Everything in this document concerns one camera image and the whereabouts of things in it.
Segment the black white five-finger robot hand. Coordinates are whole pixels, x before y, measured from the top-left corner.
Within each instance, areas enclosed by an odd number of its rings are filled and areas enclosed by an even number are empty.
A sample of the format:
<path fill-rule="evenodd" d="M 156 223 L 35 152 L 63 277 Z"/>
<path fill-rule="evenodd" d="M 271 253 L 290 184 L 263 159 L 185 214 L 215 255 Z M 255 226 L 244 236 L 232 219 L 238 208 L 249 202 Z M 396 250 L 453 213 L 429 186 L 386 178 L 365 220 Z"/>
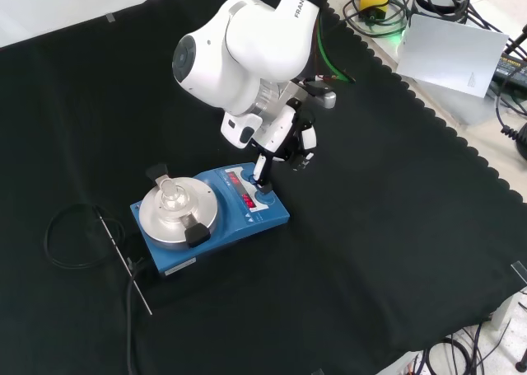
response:
<path fill-rule="evenodd" d="M 221 132 L 227 141 L 240 149 L 251 145 L 258 152 L 250 182 L 263 194 L 272 190 L 270 171 L 274 162 L 289 162 L 298 171 L 315 155 L 314 122 L 301 116 L 300 105 L 297 99 L 288 101 L 270 124 L 254 113 L 224 114 Z"/>

